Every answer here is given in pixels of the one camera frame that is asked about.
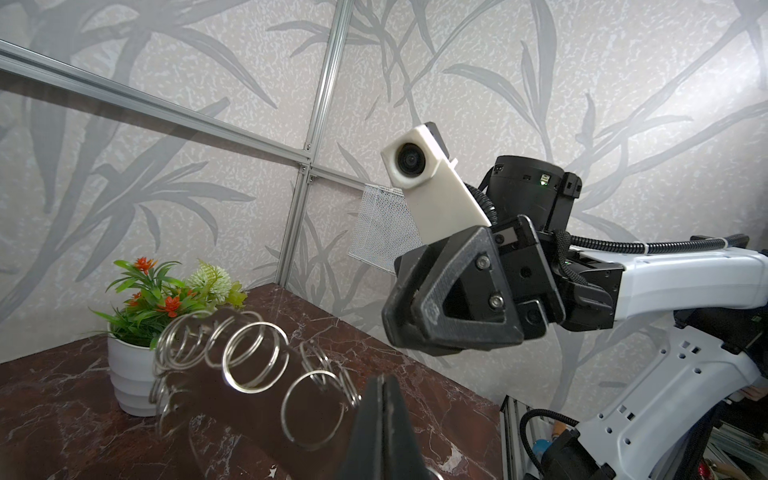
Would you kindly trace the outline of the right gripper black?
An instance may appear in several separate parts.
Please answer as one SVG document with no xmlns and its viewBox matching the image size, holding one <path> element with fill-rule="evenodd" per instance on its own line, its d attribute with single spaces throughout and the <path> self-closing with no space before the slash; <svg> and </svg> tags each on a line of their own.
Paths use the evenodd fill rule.
<svg viewBox="0 0 768 480">
<path fill-rule="evenodd" d="M 382 308 L 387 339 L 433 356 L 517 346 L 551 324 L 611 329 L 624 272 L 537 232 L 525 215 L 422 245 L 394 266 Z"/>
</svg>

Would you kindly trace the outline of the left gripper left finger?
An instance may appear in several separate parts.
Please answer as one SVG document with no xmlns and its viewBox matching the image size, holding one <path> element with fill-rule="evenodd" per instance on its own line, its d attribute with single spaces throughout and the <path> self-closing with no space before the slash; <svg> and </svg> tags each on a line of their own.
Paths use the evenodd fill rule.
<svg viewBox="0 0 768 480">
<path fill-rule="evenodd" d="M 358 407 L 337 479 L 383 479 L 384 378 L 370 378 Z"/>
</svg>

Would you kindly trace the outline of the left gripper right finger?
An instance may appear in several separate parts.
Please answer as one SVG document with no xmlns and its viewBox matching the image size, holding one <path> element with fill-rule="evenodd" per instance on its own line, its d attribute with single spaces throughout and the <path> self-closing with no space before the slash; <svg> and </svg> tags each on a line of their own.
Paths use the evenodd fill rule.
<svg viewBox="0 0 768 480">
<path fill-rule="evenodd" d="M 401 388 L 394 376 L 384 378 L 382 471 L 384 479 L 431 479 L 413 430 Z"/>
</svg>

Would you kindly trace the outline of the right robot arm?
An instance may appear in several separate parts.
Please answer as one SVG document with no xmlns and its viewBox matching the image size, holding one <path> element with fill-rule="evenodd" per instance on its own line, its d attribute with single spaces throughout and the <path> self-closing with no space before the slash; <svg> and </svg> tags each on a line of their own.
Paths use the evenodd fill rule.
<svg viewBox="0 0 768 480">
<path fill-rule="evenodd" d="M 390 342 L 442 356 L 553 333 L 562 391 L 599 354 L 626 366 L 643 346 L 633 379 L 532 463 L 544 479 L 691 477 L 723 401 L 767 376 L 766 254 L 739 236 L 573 236 L 581 180 L 540 160 L 501 156 L 479 187 L 414 144 L 385 165 L 422 239 L 396 263 Z"/>
</svg>

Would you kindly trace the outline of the white pot artificial plant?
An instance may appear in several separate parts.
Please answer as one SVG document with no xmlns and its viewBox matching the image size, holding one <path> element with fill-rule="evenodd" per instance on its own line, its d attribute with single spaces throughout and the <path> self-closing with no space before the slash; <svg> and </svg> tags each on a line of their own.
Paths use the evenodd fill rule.
<svg viewBox="0 0 768 480">
<path fill-rule="evenodd" d="M 240 307 L 246 298 L 243 284 L 224 268 L 200 261 L 189 277 L 177 279 L 171 270 L 178 264 L 147 257 L 117 260 L 121 274 L 107 289 L 130 297 L 110 313 L 97 314 L 108 324 L 107 360 L 114 396 L 120 409 L 134 417 L 155 414 L 150 402 L 154 350 L 170 323 L 221 306 Z"/>
</svg>

